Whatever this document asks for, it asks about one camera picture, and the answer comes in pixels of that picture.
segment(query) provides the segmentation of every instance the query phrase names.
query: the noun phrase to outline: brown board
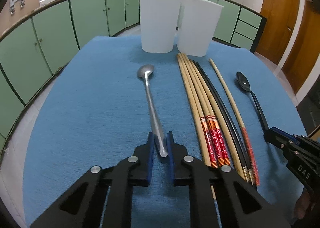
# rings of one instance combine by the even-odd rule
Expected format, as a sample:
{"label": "brown board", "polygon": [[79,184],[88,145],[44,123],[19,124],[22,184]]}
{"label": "brown board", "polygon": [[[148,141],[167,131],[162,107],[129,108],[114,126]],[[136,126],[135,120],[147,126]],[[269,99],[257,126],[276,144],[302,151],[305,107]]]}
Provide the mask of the brown board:
{"label": "brown board", "polygon": [[8,0],[0,13],[0,35],[2,35],[8,28],[12,27],[22,17],[29,15],[34,9],[40,7],[39,0],[25,0],[26,5],[20,8],[20,2],[15,3],[15,12],[10,13],[10,0]]}
{"label": "brown board", "polygon": [[267,18],[256,52],[278,64],[296,23],[300,0],[263,0],[260,14]]}
{"label": "brown board", "polygon": [[306,0],[302,22],[292,50],[282,68],[294,93],[297,93],[320,53],[320,13]]}

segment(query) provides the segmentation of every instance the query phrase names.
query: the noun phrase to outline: table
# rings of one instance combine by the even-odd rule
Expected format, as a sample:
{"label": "table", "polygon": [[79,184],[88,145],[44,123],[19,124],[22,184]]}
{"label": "table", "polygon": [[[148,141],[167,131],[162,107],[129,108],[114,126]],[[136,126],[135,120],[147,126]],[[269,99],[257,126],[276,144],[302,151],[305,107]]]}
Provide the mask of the table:
{"label": "table", "polygon": [[[23,176],[23,202],[30,225],[93,165],[116,165],[147,141],[151,131],[143,82],[137,70],[154,64],[151,91],[164,132],[201,158],[188,98],[175,55],[146,53],[139,36],[98,36],[68,64],[49,93],[32,131]],[[286,168],[281,152],[263,139],[253,100],[236,85],[236,72],[249,80],[269,126],[305,135],[287,93],[272,72],[246,49],[212,42],[205,57],[194,57],[215,85],[234,122],[228,98],[208,60],[212,58],[246,124],[256,156],[258,192],[290,220],[302,184]],[[154,155],[147,188],[134,187],[132,227],[189,227],[188,188],[174,188],[167,159]]]}

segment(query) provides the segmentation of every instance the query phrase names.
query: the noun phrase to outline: black spoon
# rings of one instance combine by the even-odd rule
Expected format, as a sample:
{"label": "black spoon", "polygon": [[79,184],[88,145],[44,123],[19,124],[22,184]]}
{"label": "black spoon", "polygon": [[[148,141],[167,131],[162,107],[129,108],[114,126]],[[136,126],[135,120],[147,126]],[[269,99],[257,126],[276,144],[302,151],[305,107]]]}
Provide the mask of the black spoon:
{"label": "black spoon", "polygon": [[254,103],[257,107],[257,110],[258,110],[260,124],[262,126],[263,132],[265,132],[267,129],[269,129],[268,123],[267,123],[266,117],[263,114],[262,108],[260,107],[260,104],[257,100],[257,97],[255,96],[253,91],[250,89],[250,84],[248,82],[248,79],[241,72],[237,72],[237,81],[239,82],[240,87],[242,89],[251,93],[253,101],[254,101]]}

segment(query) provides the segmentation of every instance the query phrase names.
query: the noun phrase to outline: spoon handle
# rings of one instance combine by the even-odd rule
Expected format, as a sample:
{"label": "spoon handle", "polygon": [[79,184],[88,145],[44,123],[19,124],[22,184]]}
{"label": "spoon handle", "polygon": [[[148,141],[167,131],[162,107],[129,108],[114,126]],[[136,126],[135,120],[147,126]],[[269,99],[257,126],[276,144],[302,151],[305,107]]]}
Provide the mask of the spoon handle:
{"label": "spoon handle", "polygon": [[155,105],[153,104],[148,77],[146,76],[144,80],[145,80],[146,95],[147,95],[147,101],[148,101],[148,107],[149,107],[151,129],[154,134],[156,146],[158,148],[160,156],[166,157],[168,155],[167,145],[164,142],[164,133],[155,109]]}
{"label": "spoon handle", "polygon": [[257,110],[258,110],[258,116],[259,116],[259,120],[260,120],[260,124],[262,126],[262,129],[263,129],[263,132],[265,132],[267,129],[269,129],[269,126],[268,126],[268,123],[267,123],[267,120],[266,120],[266,117],[264,116],[263,114],[263,111],[262,111],[262,108],[258,102],[258,99],[257,97],[255,96],[255,94],[253,93],[253,91],[250,91],[251,95],[252,95],[252,98],[253,98],[253,101],[257,107]]}

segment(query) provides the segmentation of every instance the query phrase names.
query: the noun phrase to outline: brown door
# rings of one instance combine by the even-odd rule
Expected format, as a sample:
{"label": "brown door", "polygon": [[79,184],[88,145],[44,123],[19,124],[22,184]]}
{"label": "brown door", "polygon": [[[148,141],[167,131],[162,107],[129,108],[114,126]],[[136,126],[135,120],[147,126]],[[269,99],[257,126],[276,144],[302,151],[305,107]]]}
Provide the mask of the brown door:
{"label": "brown door", "polygon": [[302,22],[292,50],[282,71],[294,93],[297,93],[310,74],[320,52],[320,14],[306,0]]}
{"label": "brown door", "polygon": [[267,18],[256,52],[278,64],[296,23],[300,0],[263,0],[260,14]]}

